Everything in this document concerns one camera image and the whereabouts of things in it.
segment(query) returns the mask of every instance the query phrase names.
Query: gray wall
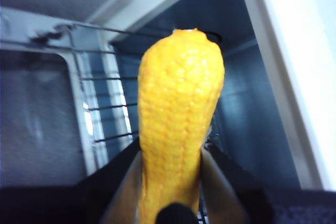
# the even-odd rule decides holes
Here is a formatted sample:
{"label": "gray wall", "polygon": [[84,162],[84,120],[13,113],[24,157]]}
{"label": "gray wall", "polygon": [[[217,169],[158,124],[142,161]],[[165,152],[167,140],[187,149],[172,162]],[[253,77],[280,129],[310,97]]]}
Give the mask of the gray wall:
{"label": "gray wall", "polygon": [[86,177],[68,66],[58,55],[0,52],[0,185],[74,185]]}
{"label": "gray wall", "polygon": [[[167,36],[174,28],[214,31],[222,51],[254,37],[244,0],[180,0],[141,31]],[[130,36],[115,44],[121,51],[144,53],[157,39]],[[122,76],[138,73],[139,63],[118,57]],[[225,85],[213,122],[217,145],[265,185],[299,188],[297,174],[258,46],[225,57]],[[123,83],[127,102],[137,85]],[[136,109],[130,110],[137,128]]]}
{"label": "gray wall", "polygon": [[226,153],[266,185],[299,188],[258,46],[225,58],[218,105]]}

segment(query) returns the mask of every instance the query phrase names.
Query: black surface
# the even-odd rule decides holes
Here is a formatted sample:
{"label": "black surface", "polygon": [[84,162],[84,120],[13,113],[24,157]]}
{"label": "black surface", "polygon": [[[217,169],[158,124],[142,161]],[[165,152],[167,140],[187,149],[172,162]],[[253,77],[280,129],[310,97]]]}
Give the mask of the black surface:
{"label": "black surface", "polygon": [[[0,223],[99,223],[139,150],[136,140],[76,186],[0,190]],[[208,151],[228,175],[249,223],[336,223],[336,193],[265,188],[216,146],[209,145]],[[194,223],[192,215],[174,204],[160,212],[156,223]]]}
{"label": "black surface", "polygon": [[1,187],[63,186],[85,178],[66,62],[1,51]]}
{"label": "black surface", "polygon": [[0,223],[98,223],[140,150],[135,140],[75,186],[0,190]]}

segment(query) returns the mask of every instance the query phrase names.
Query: wire rack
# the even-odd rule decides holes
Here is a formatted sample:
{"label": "wire rack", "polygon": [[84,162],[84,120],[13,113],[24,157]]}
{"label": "wire rack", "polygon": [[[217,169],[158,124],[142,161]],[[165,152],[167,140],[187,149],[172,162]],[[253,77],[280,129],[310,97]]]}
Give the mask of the wire rack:
{"label": "wire rack", "polygon": [[[111,54],[115,55],[118,57],[126,56],[126,55],[132,55],[132,56],[139,56],[139,58],[143,55],[143,53],[137,53],[137,52],[115,52],[111,50],[90,50],[90,49],[83,49],[83,48],[78,48],[75,45],[75,40],[74,40],[74,35],[73,32],[78,28],[87,28],[87,29],[92,29],[95,31],[109,31],[109,32],[114,32],[118,34],[124,34],[124,35],[132,35],[132,36],[142,36],[142,37],[148,37],[148,38],[155,38],[155,39],[161,39],[162,36],[159,35],[154,35],[154,34],[147,34],[147,33],[138,33],[138,32],[130,32],[130,31],[122,31],[118,29],[112,29],[112,28],[106,28],[102,26],[97,26],[97,25],[91,25],[91,24],[84,24],[84,23],[72,23],[72,24],[60,24],[56,27],[54,27],[55,31],[53,32],[44,32],[38,34],[36,37],[31,38],[29,43],[23,43],[23,42],[17,42],[17,41],[6,41],[2,40],[2,42],[6,42],[9,44],[17,44],[26,48],[30,49],[38,49],[40,51],[43,51],[44,49],[52,49],[52,50],[59,50],[60,52],[70,52],[73,55],[73,58],[75,60],[76,64],[76,69],[77,69],[77,75],[78,75],[78,80],[80,83],[81,87],[81,95],[83,101],[87,100],[86,93],[85,93],[85,82],[89,81],[134,81],[137,80],[136,76],[120,76],[120,77],[89,77],[87,75],[83,75],[83,73],[80,70],[80,64],[78,61],[78,57],[82,53],[97,53],[97,54]],[[221,41],[220,35],[206,31],[210,36],[215,37],[217,42]],[[68,36],[69,38],[69,46],[55,46],[55,45],[50,45],[48,42],[56,39],[60,39],[64,36]],[[125,103],[125,104],[118,104],[118,105],[111,105],[111,106],[98,106],[95,108],[83,108],[84,111],[86,112],[94,112],[94,111],[102,111],[102,110],[113,110],[116,108],[129,108],[131,106],[137,106],[137,103]],[[112,141],[116,140],[121,137],[125,136],[134,136],[136,137],[139,133],[139,130],[132,130],[131,132],[125,132],[123,134],[118,134],[118,135],[113,135],[113,136],[107,136],[104,138],[100,139],[92,139],[93,144],[101,143],[101,142],[107,142],[107,141]],[[207,219],[207,214],[206,214],[206,209],[205,209],[205,204],[203,204],[203,199],[201,197],[200,200],[200,208],[199,212],[197,215],[197,220],[199,224],[206,224],[208,223]]]}

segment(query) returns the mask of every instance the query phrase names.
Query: plastic corn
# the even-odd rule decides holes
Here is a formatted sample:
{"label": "plastic corn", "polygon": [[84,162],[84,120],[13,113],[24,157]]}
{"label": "plastic corn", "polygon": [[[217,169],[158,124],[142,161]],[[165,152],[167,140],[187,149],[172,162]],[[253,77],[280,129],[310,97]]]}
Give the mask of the plastic corn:
{"label": "plastic corn", "polygon": [[224,82],[221,51],[197,29],[175,30],[146,51],[138,82],[140,224],[154,224],[173,202],[197,214],[200,148]]}

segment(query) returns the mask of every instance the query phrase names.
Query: yellow corn cob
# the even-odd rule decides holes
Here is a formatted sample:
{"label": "yellow corn cob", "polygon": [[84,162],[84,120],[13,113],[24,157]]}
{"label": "yellow corn cob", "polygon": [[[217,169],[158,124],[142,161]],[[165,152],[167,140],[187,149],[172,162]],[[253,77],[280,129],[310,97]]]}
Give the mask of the yellow corn cob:
{"label": "yellow corn cob", "polygon": [[197,29],[175,30],[144,54],[138,76],[140,224],[154,224],[173,202],[197,214],[200,147],[223,81],[220,49]]}

